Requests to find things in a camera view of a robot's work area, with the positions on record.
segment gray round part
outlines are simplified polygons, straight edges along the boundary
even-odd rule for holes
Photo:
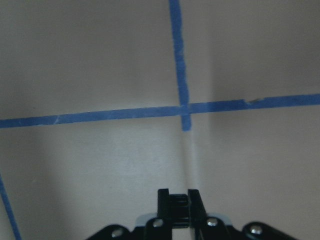
[[[215,227],[218,225],[218,220],[214,217],[210,217],[206,220],[206,224],[208,224],[210,227]]]
[[[260,234],[262,234],[262,227],[260,227],[258,225],[253,225],[250,227],[250,232],[252,234],[260,235]]]
[[[153,227],[154,228],[160,228],[164,224],[164,221],[162,219],[156,219],[153,221]]]
[[[111,237],[113,237],[113,238],[118,238],[118,237],[120,237],[122,234],[124,234],[124,230],[119,227],[119,228],[116,228],[115,230],[112,231]]]

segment floor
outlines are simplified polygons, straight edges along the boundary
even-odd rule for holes
[[[132,230],[159,188],[196,188],[238,229],[317,240],[319,10],[2,1],[0,239]]]

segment silver screw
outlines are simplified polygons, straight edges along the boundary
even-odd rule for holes
[[[215,227],[218,225],[218,220],[214,217],[211,217],[206,220],[206,224],[208,224],[210,227]]]
[[[113,237],[113,238],[118,238],[118,237],[120,237],[122,234],[124,234],[124,230],[119,227],[119,228],[113,230],[113,232],[111,233],[111,237]]]
[[[250,227],[250,232],[252,234],[260,235],[260,234],[262,234],[262,227],[260,227],[258,225],[253,225]]]
[[[162,219],[156,219],[153,221],[153,227],[154,228],[160,228],[164,224],[164,221]]]

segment vertical blue tape strip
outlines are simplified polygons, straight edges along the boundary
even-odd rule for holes
[[[3,205],[4,205],[4,208],[5,208],[6,214],[7,214],[8,218],[9,218],[9,221],[10,221],[10,224],[11,224],[11,227],[12,227],[12,231],[13,231],[15,240],[22,240],[20,232],[19,232],[19,229],[18,229],[18,225],[17,225],[16,219],[15,219],[15,216],[14,216],[14,212],[12,211],[12,208],[11,208],[11,205],[10,205],[10,202],[9,202],[9,198],[8,198],[8,195],[7,195],[7,192],[6,192],[6,189],[5,189],[4,182],[3,182],[2,178],[1,178],[1,175],[0,175],[0,195],[1,195],[1,198],[2,198],[2,201],[3,201]]]
[[[189,90],[186,77],[184,41],[182,38],[182,15],[179,0],[169,0],[169,7],[174,48],[175,71],[178,85],[179,102],[182,112],[182,130],[189,131],[191,129],[191,115],[189,112]]]

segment blue line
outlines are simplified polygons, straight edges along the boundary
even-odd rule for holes
[[[81,113],[70,113],[50,116],[36,116],[26,118],[14,118],[0,120],[1,128],[30,127],[56,124],[72,124],[81,122],[93,122],[116,119],[139,119],[154,117],[179,116],[183,110],[179,106],[161,106],[146,108],[131,108],[109,111],[92,111]]]
[[[191,116],[188,108],[189,90],[186,77],[184,41],[182,37],[182,16],[179,0],[169,0],[169,8],[179,103],[183,111],[181,114],[181,124],[183,131],[189,131],[191,129]]]
[[[3,201],[3,205],[6,211],[6,214],[9,218],[10,224],[11,224],[11,228],[15,237],[15,240],[22,240],[19,229],[18,229],[18,225],[17,222],[15,220],[15,216],[14,216],[14,212],[12,211],[10,202],[9,202],[9,198],[5,189],[5,185],[4,182],[2,180],[2,177],[0,175],[0,195]]]
[[[245,100],[212,101],[190,104],[191,114],[227,112],[252,109],[271,109],[320,105],[320,94],[276,96],[246,102]]]
[[[266,97],[250,102],[240,99],[229,101],[191,103],[188,105],[187,112],[189,114],[200,114],[312,105],[320,105],[320,94]],[[0,120],[0,129],[56,124],[72,124],[118,119],[185,116],[186,114],[186,110],[182,106],[160,106],[109,111],[92,111],[61,115],[4,119]]]

